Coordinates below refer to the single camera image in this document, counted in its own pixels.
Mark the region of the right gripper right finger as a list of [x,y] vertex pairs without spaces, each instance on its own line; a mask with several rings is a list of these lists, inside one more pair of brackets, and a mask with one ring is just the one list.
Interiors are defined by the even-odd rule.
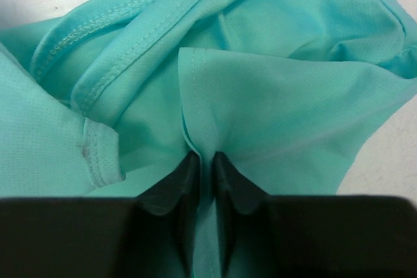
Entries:
[[270,277],[266,192],[242,175],[223,152],[212,162],[222,277]]

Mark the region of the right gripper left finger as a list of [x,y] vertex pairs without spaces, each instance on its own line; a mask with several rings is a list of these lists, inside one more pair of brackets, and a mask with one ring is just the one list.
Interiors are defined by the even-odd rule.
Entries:
[[199,170],[199,157],[190,152],[137,198],[133,265],[138,277],[192,276]]

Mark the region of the teal t-shirt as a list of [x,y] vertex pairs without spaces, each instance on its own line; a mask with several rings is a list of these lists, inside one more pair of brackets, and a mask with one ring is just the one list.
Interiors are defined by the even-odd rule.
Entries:
[[1,31],[1,196],[134,197],[201,160],[193,277],[219,277],[210,163],[334,194],[416,95],[396,0],[90,0]]

